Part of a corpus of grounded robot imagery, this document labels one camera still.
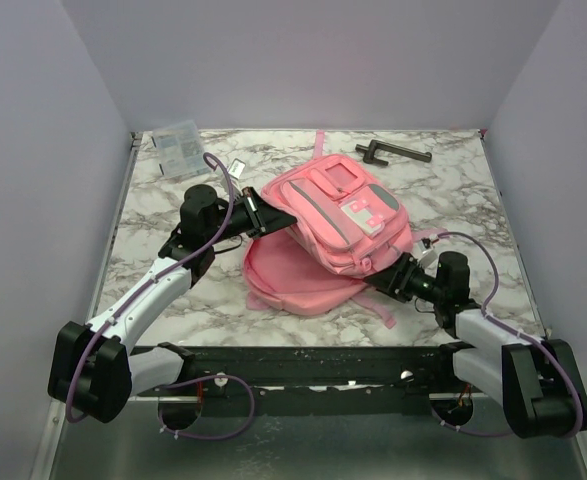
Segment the pink student backpack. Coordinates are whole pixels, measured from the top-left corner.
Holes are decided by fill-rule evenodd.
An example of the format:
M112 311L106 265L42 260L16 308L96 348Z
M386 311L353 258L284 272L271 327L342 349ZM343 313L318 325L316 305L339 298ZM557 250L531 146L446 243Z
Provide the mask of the pink student backpack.
M246 306L317 316L352 300L393 328L393 315L365 295L363 278L441 231L412 231L393 193L354 159L326 155L323 146L324 134L317 132L312 159L261 190L297 223L249 242L242 266Z

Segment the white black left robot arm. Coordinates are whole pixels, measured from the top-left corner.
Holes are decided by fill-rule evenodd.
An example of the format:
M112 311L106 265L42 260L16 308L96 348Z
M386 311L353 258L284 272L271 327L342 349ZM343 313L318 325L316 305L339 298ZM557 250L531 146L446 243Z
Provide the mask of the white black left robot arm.
M65 417L112 421L139 391L163 385L187 393L195 380L185 349L163 343L135 355L142 334L207 272L215 245L238 235L259 238L295 224L289 213L245 188L224 200L209 185L189 188L180 221L147 273L113 306L80 325L68 322L57 334L48 394L65 405Z

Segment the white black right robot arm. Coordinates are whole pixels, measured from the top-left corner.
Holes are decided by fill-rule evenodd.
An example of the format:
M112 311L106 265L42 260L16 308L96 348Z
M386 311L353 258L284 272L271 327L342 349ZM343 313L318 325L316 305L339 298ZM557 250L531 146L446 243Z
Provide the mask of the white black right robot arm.
M587 430L587 395L570 345L529 335L495 318L470 296L465 255L447 251L428 275L404 253L366 283L398 301L431 304L438 325L457 339L433 379L453 392L468 383L496 401L520 438L573 437Z

